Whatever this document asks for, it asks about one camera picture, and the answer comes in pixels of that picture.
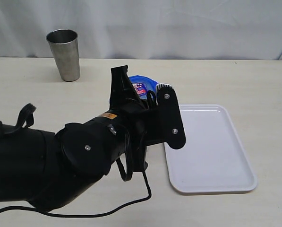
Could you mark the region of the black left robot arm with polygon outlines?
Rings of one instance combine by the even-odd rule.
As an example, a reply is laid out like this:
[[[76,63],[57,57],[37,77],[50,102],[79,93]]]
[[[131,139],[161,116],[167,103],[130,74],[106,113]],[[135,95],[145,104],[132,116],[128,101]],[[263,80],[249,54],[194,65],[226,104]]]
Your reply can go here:
[[[160,105],[136,93],[126,65],[111,69],[109,110],[59,132],[32,129],[32,104],[14,126],[0,121],[0,202],[26,201],[36,211],[61,208],[106,176],[112,164],[123,181],[148,167],[146,149],[165,142]]]

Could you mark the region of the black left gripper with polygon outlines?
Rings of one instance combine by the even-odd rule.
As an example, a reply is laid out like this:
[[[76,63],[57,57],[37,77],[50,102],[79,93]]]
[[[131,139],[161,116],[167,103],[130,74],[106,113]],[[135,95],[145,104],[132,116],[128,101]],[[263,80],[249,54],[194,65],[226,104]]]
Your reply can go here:
[[[146,148],[164,140],[158,117],[157,93],[148,91],[147,99],[141,99],[127,72],[127,65],[111,69],[110,111],[128,121],[130,131],[127,133],[129,137],[127,171],[141,172],[148,166],[145,161]]]

